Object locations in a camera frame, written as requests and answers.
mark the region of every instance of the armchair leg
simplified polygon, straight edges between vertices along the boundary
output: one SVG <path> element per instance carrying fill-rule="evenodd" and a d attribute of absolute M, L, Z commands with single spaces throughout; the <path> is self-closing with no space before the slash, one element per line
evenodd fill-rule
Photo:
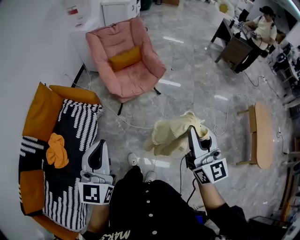
<path fill-rule="evenodd" d="M 154 91 L 157 93 L 157 95 L 161 94 L 161 92 L 159 92 L 156 88 L 154 88 Z"/>
<path fill-rule="evenodd" d="M 121 103 L 120 109 L 119 109 L 119 111 L 118 111 L 118 116 L 121 114 L 122 108 L 123 108 L 123 103 Z"/>

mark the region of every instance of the black cable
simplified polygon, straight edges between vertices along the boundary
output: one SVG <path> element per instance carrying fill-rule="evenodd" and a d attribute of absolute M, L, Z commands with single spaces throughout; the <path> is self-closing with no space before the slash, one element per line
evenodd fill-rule
<path fill-rule="evenodd" d="M 181 162 L 180 162 L 180 170 L 179 170 L 179 173 L 180 173 L 180 194 L 181 194 L 181 188 L 182 188 L 182 186 L 181 186 L 181 181 L 182 181 L 182 179 L 181 179 L 181 164 L 182 164 L 182 160 L 184 159 L 184 157 L 181 159 Z"/>
<path fill-rule="evenodd" d="M 250 77 L 248 76 L 248 74 L 247 74 L 245 71 L 244 71 L 244 73 L 246 74 L 246 76 L 248 77 L 249 81 L 252 83 L 253 86 L 255 86 L 255 87 L 258 87 L 258 86 L 259 86 L 259 78 L 260 78 L 260 77 L 263 77 L 263 76 L 259 76 L 259 77 L 257 78 L 257 85 L 255 85 L 255 84 L 251 81 L 251 79 L 250 79 Z"/>
<path fill-rule="evenodd" d="M 263 42 L 263 39 L 261 38 L 261 43 L 259 44 L 259 48 L 261 48 L 261 44 L 262 44 L 262 42 Z"/>
<path fill-rule="evenodd" d="M 194 192 L 196 191 L 195 181 L 196 181 L 196 178 L 193 180 L 193 187 L 194 187 L 194 190 L 192 191 L 191 195 L 189 196 L 189 198 L 188 198 L 188 200 L 187 200 L 187 204 L 188 204 L 189 200 L 191 199 L 191 197 L 193 196 Z"/>
<path fill-rule="evenodd" d="M 248 76 L 248 74 L 244 71 L 244 73 L 246 74 L 246 76 L 248 77 L 248 79 L 249 79 L 249 81 L 252 83 L 252 85 L 253 86 L 255 86 L 255 87 L 258 87 L 259 86 L 259 78 L 260 77 L 263 77 L 263 76 L 259 76 L 258 78 L 257 78 L 257 85 L 255 85 L 252 81 L 251 81 L 251 79 L 250 79 L 250 77 Z M 276 94 L 276 96 L 277 96 L 277 98 L 280 100 L 280 102 L 281 102 L 281 104 L 283 105 L 283 102 L 282 102 L 282 100 L 281 100 L 281 98 L 280 98 L 280 96 L 276 93 L 276 91 L 270 86 L 270 84 L 269 84 L 269 82 L 266 80 L 266 82 L 267 82 L 267 84 L 268 84 L 268 86 L 273 90 L 273 92 Z"/>

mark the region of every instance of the black shirt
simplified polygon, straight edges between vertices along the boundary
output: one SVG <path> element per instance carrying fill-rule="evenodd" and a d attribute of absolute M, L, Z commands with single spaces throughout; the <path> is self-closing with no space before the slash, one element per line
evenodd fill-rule
<path fill-rule="evenodd" d="M 169 184 L 160 180 L 142 183 L 142 179 L 137 184 L 136 177 L 131 177 L 126 176 L 114 188 L 110 227 L 103 236 L 86 232 L 86 240 L 215 239 L 215 232 L 198 223 L 193 209 Z M 227 204 L 208 216 L 231 239 L 257 239 L 243 213 Z"/>

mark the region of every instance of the pink armchair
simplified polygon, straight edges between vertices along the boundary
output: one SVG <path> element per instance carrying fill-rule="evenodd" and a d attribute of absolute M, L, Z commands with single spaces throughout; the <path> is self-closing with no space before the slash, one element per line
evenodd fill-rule
<path fill-rule="evenodd" d="M 153 88 L 160 94 L 155 85 L 166 69 L 139 17 L 88 32 L 86 38 L 104 85 L 121 102 L 118 115 L 124 102 Z M 142 61 L 113 72 L 108 59 L 137 45 L 141 49 Z"/>

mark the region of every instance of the cap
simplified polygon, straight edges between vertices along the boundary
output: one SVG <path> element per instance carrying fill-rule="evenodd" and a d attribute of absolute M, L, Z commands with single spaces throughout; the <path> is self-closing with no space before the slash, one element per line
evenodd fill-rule
<path fill-rule="evenodd" d="M 269 6 L 264 6 L 259 8 L 259 10 L 264 13 L 264 14 L 268 14 L 270 16 L 275 17 L 276 15 L 274 14 L 273 10 L 269 7 Z"/>

